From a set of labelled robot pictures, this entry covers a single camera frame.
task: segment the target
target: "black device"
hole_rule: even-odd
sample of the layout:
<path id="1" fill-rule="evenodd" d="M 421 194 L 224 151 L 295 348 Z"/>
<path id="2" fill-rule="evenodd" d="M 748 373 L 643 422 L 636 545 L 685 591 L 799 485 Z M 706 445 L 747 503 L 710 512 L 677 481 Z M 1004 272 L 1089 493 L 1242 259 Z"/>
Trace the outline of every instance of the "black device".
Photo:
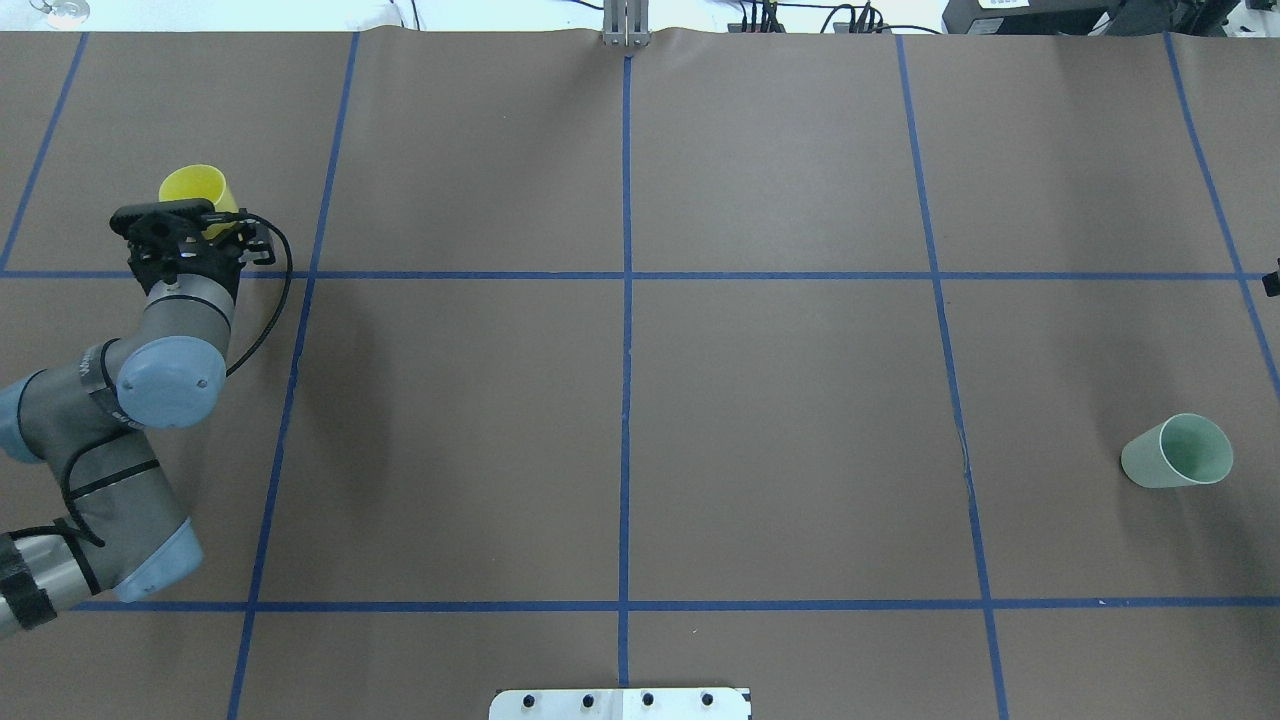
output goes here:
<path id="1" fill-rule="evenodd" d="M 942 12 L 942 24 L 952 35 L 1088 35 L 1102 19 L 1102 14 L 1119 4 L 1116 0 L 1030 0 L 1007 4 L 998 0 L 948 0 Z"/>
<path id="2" fill-rule="evenodd" d="M 120 208 L 109 224 L 128 240 L 129 269 L 142 290 L 151 292 L 157 282 L 173 284 L 179 274 L 193 273 L 218 282 L 234 300 L 246 263 L 275 264 L 271 234 L 256 223 L 236 223 L 210 241 L 201 237 L 210 225 L 238 218 L 215 213 L 204 199 L 168 200 Z"/>
<path id="3" fill-rule="evenodd" d="M 1224 37 L 1222 23 L 1240 0 L 1125 0 L 1106 35 L 1133 36 L 1178 32 Z"/>
<path id="4" fill-rule="evenodd" d="M 1280 295 L 1280 272 L 1271 273 L 1262 278 L 1262 287 L 1267 291 L 1267 297 Z"/>

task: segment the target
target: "plastic cup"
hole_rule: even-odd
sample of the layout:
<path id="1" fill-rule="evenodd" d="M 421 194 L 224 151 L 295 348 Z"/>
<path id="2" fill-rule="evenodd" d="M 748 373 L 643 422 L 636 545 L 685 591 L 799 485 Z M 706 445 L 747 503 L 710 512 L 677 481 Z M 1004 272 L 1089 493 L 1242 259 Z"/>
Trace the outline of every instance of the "plastic cup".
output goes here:
<path id="1" fill-rule="evenodd" d="M 1124 446 L 1120 466 L 1144 488 L 1211 486 L 1231 471 L 1235 455 L 1222 428 L 1183 413 Z"/>
<path id="2" fill-rule="evenodd" d="M 212 165 L 187 165 L 179 168 L 160 183 L 160 200 L 189 200 L 204 197 L 214 204 L 214 210 L 219 213 L 234 213 L 239 210 L 232 190 L 227 186 L 227 177 Z M 205 231 L 205 240 L 218 237 L 218 233 L 232 227 L 234 223 L 209 225 Z"/>

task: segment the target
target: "metal plate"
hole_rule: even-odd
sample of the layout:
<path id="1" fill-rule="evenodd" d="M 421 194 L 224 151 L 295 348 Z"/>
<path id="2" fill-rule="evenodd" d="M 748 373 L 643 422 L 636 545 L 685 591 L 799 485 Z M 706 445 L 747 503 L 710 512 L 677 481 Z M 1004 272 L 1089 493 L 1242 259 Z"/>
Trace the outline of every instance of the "metal plate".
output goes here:
<path id="1" fill-rule="evenodd" d="M 506 691 L 498 693 L 489 706 L 489 720 L 571 717 L 750 720 L 751 691 L 739 688 Z"/>

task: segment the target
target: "light green cup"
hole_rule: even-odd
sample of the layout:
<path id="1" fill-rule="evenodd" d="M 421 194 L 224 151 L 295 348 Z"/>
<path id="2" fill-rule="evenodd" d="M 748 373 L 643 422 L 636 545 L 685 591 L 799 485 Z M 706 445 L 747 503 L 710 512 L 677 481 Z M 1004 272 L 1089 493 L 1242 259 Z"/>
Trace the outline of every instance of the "light green cup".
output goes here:
<path id="1" fill-rule="evenodd" d="M 1234 461 L 1222 428 L 1190 413 L 1151 428 L 1120 452 L 1124 474 L 1144 488 L 1211 486 L 1231 471 Z"/>

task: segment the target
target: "white metal bracket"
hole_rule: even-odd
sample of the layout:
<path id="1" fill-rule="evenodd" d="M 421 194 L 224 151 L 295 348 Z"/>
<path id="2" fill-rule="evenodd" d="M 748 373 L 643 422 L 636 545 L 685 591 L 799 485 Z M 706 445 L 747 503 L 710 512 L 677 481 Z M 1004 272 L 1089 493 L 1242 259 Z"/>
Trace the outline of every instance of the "white metal bracket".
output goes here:
<path id="1" fill-rule="evenodd" d="M 604 0 L 604 44 L 612 47 L 649 45 L 649 0 Z"/>
<path id="2" fill-rule="evenodd" d="M 744 688 L 506 691 L 489 720 L 751 720 Z"/>

